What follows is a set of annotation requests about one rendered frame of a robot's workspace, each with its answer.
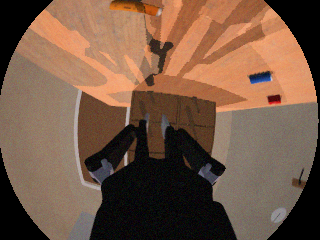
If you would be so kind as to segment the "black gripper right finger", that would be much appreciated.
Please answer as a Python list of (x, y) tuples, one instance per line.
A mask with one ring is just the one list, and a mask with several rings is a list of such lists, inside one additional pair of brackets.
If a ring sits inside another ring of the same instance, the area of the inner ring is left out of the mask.
[(182, 128), (174, 130), (166, 115), (162, 115), (161, 128), (163, 139), (166, 138), (165, 158), (169, 158), (171, 184), (181, 188), (189, 179), (184, 155), (192, 170), (207, 179), (212, 186), (215, 185), (224, 173), (225, 166), (211, 157), (186, 130)]

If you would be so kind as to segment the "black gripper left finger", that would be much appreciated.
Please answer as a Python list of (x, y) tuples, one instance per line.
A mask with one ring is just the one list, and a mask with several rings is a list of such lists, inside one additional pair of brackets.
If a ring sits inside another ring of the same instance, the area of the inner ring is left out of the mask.
[(137, 138), (133, 181), (136, 186), (141, 188), (149, 186), (151, 166), (146, 128), (146, 126), (148, 127), (149, 113), (146, 113), (144, 119), (139, 120), (139, 127), (131, 124), (127, 125), (101, 151), (85, 160), (84, 163), (94, 182), (102, 184), (105, 178), (114, 173), (131, 144)]

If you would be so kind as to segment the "blue battery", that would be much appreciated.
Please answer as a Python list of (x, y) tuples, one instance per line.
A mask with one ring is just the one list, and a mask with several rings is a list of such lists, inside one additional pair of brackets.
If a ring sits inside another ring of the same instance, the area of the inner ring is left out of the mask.
[(249, 77), (251, 84), (272, 81), (271, 73), (259, 74)]

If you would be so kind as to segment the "brown wooden chest of drawers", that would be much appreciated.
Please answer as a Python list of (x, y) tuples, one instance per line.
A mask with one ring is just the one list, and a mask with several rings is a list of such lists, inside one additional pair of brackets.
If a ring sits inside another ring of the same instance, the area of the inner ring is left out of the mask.
[[(171, 126), (175, 126), (175, 127), (176, 127), (175, 130), (178, 130), (178, 127), (213, 129), (213, 138), (212, 138), (211, 151), (210, 151), (210, 152), (207, 152), (210, 156), (212, 155), (212, 149), (213, 149), (213, 143), (214, 143), (214, 135), (215, 135), (215, 124), (216, 124), (216, 102), (212, 102), (212, 101), (208, 101), (208, 100), (203, 100), (203, 99), (199, 99), (199, 98), (188, 97), (188, 96), (168, 94), (168, 93), (148, 92), (148, 91), (132, 91), (132, 98), (131, 98), (131, 105), (130, 105), (130, 114), (129, 114), (129, 124), (131, 124), (131, 123), (139, 123), (139, 120), (133, 120), (133, 119), (132, 119), (132, 109), (133, 109), (133, 102), (134, 102), (135, 92), (138, 92), (138, 93), (151, 93), (151, 94), (161, 94), (161, 95), (177, 96), (177, 97), (178, 97), (178, 101), (177, 101), (177, 117), (176, 117), (176, 123), (170, 123)], [(195, 100), (201, 100), (201, 101), (206, 101), (206, 102), (214, 103), (214, 126), (213, 126), (213, 128), (211, 128), (210, 126), (200, 126), (200, 125), (188, 125), (188, 126), (186, 126), (187, 124), (179, 124), (180, 97), (190, 98), (190, 99), (195, 99)], [(149, 121), (149, 124), (151, 124), (151, 125), (161, 125), (161, 122), (154, 122), (154, 123), (151, 123), (151, 122), (152, 122), (152, 121)], [(174, 125), (174, 124), (176, 124), (176, 125)], [(178, 124), (179, 124), (179, 125), (178, 125)], [(127, 151), (127, 164), (130, 163), (130, 153), (135, 153), (135, 150), (130, 150), (130, 148), (128, 149), (128, 151)], [(149, 152), (149, 155), (165, 156), (165, 153)]]

